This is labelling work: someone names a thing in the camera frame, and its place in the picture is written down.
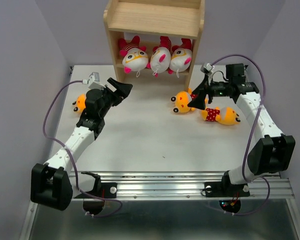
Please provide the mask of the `white pink plush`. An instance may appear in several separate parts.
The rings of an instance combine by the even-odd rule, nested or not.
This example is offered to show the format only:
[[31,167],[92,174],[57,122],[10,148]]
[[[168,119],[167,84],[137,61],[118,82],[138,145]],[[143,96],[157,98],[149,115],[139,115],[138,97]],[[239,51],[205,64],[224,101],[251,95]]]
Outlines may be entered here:
[[146,46],[140,46],[140,37],[135,35],[130,42],[124,38],[118,40],[119,55],[123,57],[122,65],[125,74],[136,72],[140,76],[142,70],[147,68],[149,56],[146,53]]
[[152,70],[152,75],[158,77],[165,72],[171,62],[172,43],[168,36],[160,36],[160,44],[155,46],[152,55],[147,64],[147,68]]
[[170,75],[176,73],[177,77],[181,72],[188,69],[193,55],[192,41],[188,38],[182,38],[181,42],[181,45],[172,46],[172,55],[167,70]]

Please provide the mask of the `orange plush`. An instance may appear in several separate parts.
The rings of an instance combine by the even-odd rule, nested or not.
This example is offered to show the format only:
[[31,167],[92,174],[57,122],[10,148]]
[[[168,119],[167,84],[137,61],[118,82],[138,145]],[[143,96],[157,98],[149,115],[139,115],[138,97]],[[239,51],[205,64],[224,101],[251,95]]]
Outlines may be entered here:
[[239,114],[231,107],[209,108],[200,112],[206,122],[217,122],[225,126],[237,125],[241,122]]
[[77,99],[72,103],[73,111],[75,113],[82,113],[83,110],[86,108],[85,101],[86,101],[86,94],[83,93],[79,95]]

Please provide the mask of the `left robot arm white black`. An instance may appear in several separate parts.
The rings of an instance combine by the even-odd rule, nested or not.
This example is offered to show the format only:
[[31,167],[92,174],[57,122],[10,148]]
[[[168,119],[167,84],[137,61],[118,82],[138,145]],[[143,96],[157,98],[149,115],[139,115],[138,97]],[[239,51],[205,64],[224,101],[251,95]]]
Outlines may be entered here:
[[76,171],[76,162],[84,151],[98,138],[105,126],[105,116],[110,108],[119,105],[131,93],[133,85],[109,78],[113,88],[98,79],[84,79],[88,85],[85,107],[66,142],[50,137],[61,148],[45,163],[37,163],[31,170],[30,200],[56,210],[65,210],[72,199],[83,190],[78,183],[72,184],[70,172]]

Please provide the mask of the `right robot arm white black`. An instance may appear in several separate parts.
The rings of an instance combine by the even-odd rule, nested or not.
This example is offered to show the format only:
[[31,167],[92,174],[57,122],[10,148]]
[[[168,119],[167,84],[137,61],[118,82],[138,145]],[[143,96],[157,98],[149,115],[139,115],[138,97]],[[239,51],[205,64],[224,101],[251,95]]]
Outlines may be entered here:
[[193,91],[196,97],[188,106],[205,110],[206,104],[212,103],[214,97],[229,97],[251,127],[249,138],[255,139],[254,147],[247,148],[240,166],[226,171],[221,181],[204,184],[205,196],[249,196],[248,183],[288,168],[296,141],[274,123],[264,107],[264,97],[260,95],[258,87],[246,80],[244,64],[228,64],[227,80],[219,82],[213,81],[214,67],[211,64],[204,64],[200,70],[204,73],[204,79]]

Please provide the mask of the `wooden shelf unit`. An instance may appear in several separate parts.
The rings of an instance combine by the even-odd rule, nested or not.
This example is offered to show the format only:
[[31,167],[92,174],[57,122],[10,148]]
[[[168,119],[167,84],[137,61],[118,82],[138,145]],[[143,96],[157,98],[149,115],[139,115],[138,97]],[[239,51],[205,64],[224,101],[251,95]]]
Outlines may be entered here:
[[185,38],[192,41],[192,61],[182,73],[190,85],[204,29],[203,0],[110,0],[103,13],[112,64],[117,81],[126,78],[118,41],[126,33]]

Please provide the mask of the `orange plush facing up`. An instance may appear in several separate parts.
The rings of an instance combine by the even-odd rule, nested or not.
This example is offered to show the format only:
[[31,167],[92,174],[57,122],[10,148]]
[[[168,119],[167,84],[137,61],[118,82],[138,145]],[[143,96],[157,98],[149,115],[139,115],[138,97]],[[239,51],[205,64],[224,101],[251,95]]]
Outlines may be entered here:
[[195,111],[194,107],[188,107],[188,104],[197,97],[197,94],[193,94],[192,90],[180,91],[176,95],[170,98],[170,101],[174,103],[173,112],[175,114],[185,114],[190,111]]

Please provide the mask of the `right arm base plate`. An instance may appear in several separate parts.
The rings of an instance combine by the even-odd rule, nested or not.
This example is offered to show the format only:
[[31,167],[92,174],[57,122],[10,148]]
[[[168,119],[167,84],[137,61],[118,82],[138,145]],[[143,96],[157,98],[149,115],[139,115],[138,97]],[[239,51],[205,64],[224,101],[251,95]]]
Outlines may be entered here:
[[250,191],[247,184],[224,185],[221,181],[208,181],[204,183],[201,195],[207,198],[249,197]]

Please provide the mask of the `aluminium mounting rail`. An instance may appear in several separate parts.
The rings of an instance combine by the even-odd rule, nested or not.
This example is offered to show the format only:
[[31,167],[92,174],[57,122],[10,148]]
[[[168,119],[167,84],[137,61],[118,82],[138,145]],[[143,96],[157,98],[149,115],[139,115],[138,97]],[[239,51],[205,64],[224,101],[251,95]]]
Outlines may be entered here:
[[[122,172],[101,171],[103,183],[116,183],[116,198],[128,201],[207,201],[201,191],[208,182],[222,178],[221,171],[150,171]],[[287,178],[278,173],[266,175],[248,184],[248,200],[294,199],[295,195]]]

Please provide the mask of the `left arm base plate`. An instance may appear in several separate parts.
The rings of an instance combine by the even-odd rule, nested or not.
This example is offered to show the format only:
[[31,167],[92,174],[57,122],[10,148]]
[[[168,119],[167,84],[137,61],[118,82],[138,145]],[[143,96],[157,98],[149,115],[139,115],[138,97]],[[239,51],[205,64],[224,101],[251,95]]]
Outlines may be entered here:
[[102,182],[101,187],[97,190],[96,187],[92,187],[91,190],[87,191],[88,194],[106,199],[117,198],[117,183],[116,182]]

